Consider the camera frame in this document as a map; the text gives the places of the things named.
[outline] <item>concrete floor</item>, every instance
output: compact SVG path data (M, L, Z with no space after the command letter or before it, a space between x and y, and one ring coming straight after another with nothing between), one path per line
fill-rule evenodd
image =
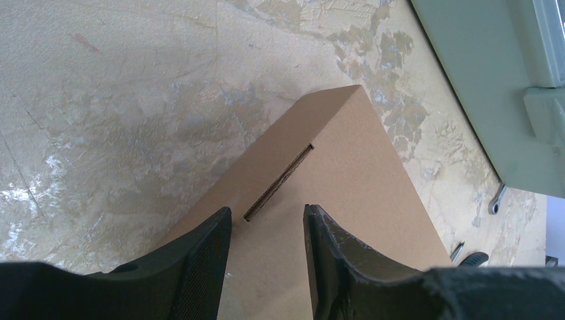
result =
M0 259L146 253L300 96L362 84L448 251L541 265L545 197L498 182L406 0L4 1Z

